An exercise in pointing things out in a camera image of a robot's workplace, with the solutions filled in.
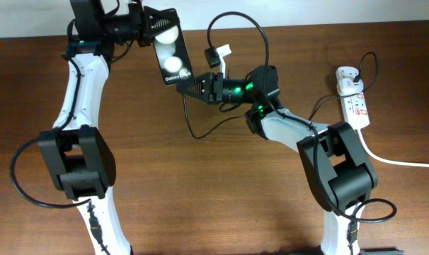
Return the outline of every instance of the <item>wooden tabletop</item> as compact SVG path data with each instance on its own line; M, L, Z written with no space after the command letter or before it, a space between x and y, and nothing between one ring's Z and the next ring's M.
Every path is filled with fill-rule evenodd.
M387 159L429 162L429 21L265 31L280 99L305 118L320 97L336 91L337 67L358 67L364 53L375 51L379 80L366 94L367 144ZM205 31L185 32L185 39L194 72L208 72ZM263 41L254 29L216 30L212 40L231 45L226 61L232 78L263 63ZM93 254L76 209L34 206L8 177L15 150L49 130L57 117L68 80L68 65L60 58L66 46L65 37L0 40L0 254ZM362 76L366 84L373 74L369 59ZM100 131L117 162L115 204L135 253L259 254L317 247L323 210L299 155L252 135L244 120L194 140L175 90L164 86L153 48L135 45L113 65L103 92ZM188 107L197 134L248 109L223 114L194 100ZM340 120L338 101L315 117L320 123ZM371 160L379 177L372 197L392 200L399 212L389 222L361 225L360 246L429 254L429 169ZM32 196L68 203L54 189L37 147L21 156L17 172ZM363 216L388 212L384 205L371 205Z

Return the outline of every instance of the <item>green indicator light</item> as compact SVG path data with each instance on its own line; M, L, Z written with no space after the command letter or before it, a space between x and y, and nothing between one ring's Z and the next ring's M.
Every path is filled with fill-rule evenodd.
M251 83L249 83L248 85L246 85L246 90L249 90L249 89L252 89L252 87L253 87L254 85L253 85L253 83L251 82Z

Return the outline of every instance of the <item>power strip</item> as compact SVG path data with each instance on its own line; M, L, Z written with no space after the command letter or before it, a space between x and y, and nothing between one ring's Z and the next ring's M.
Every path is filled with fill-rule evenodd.
M356 75L358 75L358 70L354 67L339 67L336 71L339 95L359 93L341 98L343 118L354 130L365 128L370 124L364 93L361 92L364 88L363 83L361 80L357 83L353 82Z

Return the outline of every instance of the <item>phone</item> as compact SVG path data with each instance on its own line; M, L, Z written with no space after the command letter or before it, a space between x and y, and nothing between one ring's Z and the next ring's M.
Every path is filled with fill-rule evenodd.
M164 11L177 15L174 8ZM194 79L180 24L157 35L153 40L153 46L165 85L174 85Z

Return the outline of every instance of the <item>wall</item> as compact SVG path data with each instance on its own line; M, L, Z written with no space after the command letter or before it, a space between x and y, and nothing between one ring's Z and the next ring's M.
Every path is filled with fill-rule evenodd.
M122 2L121 13L126 11ZM103 0L105 10L115 0ZM241 11L262 26L429 20L429 0L144 0L155 9L177 9L183 29L206 29L217 14ZM73 13L69 0L0 0L0 38L63 35ZM215 28L250 27L239 17L222 18Z

